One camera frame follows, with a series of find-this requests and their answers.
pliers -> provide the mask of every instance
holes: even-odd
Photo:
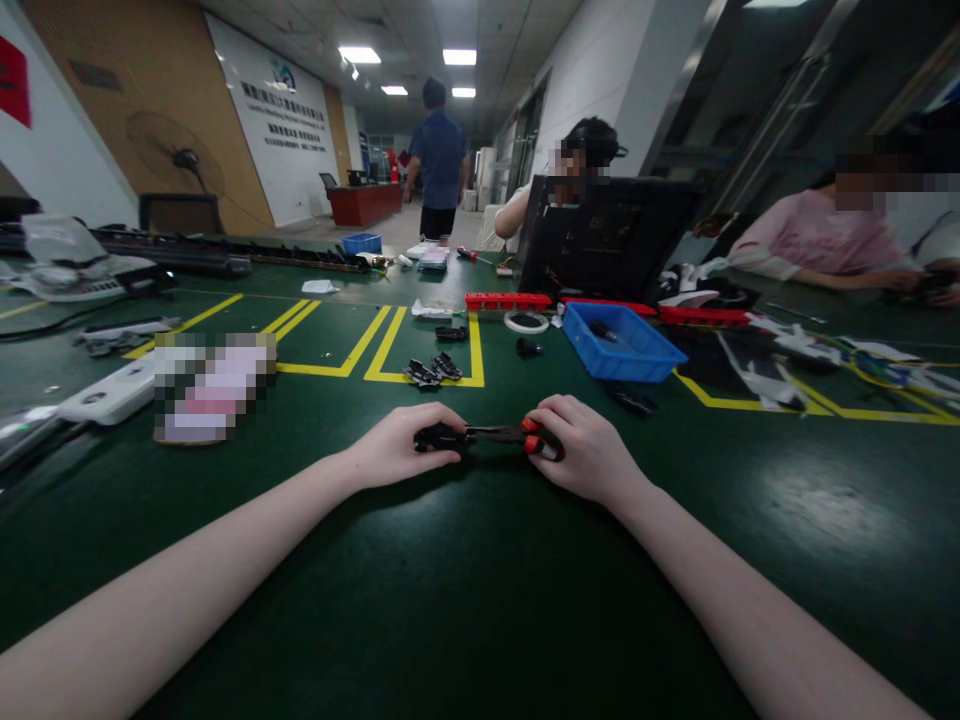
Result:
[[[478,440],[500,442],[511,445],[523,445],[527,455],[539,455],[547,460],[559,461],[563,459],[563,450],[558,450],[536,433],[543,427],[530,418],[524,418],[519,426],[493,425],[490,427],[467,427],[466,434],[458,433],[449,425],[437,423],[417,433],[415,438],[417,450],[426,450],[432,447],[435,450],[456,450],[463,453],[468,445]]]

green table surface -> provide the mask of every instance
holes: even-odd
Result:
[[[960,355],[955,313],[732,276],[765,300],[829,319],[828,332]],[[194,330],[250,332],[305,297],[304,280],[329,278],[342,291],[316,298],[279,354],[339,366],[378,307],[416,298],[462,307],[464,292],[512,291],[489,266],[459,259],[442,277],[399,267],[388,277],[274,266],[243,280],[181,276],[173,303],[140,301],[96,322],[187,319],[243,293]],[[73,309],[2,317],[33,302],[0,293],[0,331]],[[43,458],[0,495],[0,648],[346,447],[397,405],[438,399],[471,423],[503,424],[571,393],[617,426],[654,482],[841,640],[934,716],[960,715],[960,427],[711,409],[675,377],[647,390],[661,412],[638,419],[587,376],[562,332],[541,336],[545,354],[524,361],[497,316],[479,321],[485,386],[420,394],[364,380],[393,313],[349,377],[281,373],[232,441],[160,446],[145,410]],[[408,312],[383,370],[435,355],[433,326]],[[0,410],[59,402],[127,362],[89,359],[70,336],[0,345]],[[468,347],[450,352],[471,367]],[[849,377],[830,382],[828,394],[846,393],[844,402],[903,403]],[[140,712],[531,715],[754,717],[637,543],[597,506],[551,487],[515,448],[496,446],[345,502]]]

wooden wall panel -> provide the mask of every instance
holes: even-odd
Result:
[[[330,135],[333,137],[333,151],[337,158],[337,173],[340,184],[346,185],[350,170],[350,145],[347,142],[347,121],[343,117],[343,100],[340,91],[323,83],[323,97],[327,101],[327,115],[330,116]]]
[[[186,0],[24,0],[22,7],[134,191],[200,192],[186,171],[177,182],[155,175],[127,139],[130,115],[161,113],[220,164],[227,232],[274,228],[200,8]],[[71,61],[116,73],[122,92],[81,83]]]

gloved hand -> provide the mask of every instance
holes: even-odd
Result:
[[[530,461],[550,482],[610,510],[630,502],[650,481],[613,425],[572,395],[554,395],[527,413],[563,443],[564,458]]]
[[[392,485],[460,462],[453,450],[419,453],[413,449],[413,436],[424,428],[443,422],[465,433],[463,418],[441,403],[400,407],[378,422],[362,438],[340,453],[355,490]]]

blue basket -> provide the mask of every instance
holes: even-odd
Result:
[[[597,337],[590,323],[602,320],[617,333],[613,342]],[[563,332],[590,377],[627,382],[663,382],[687,356],[629,308],[572,302],[563,316]]]
[[[358,252],[381,251],[380,236],[373,233],[357,233],[343,239],[343,250],[347,255],[356,255]]]

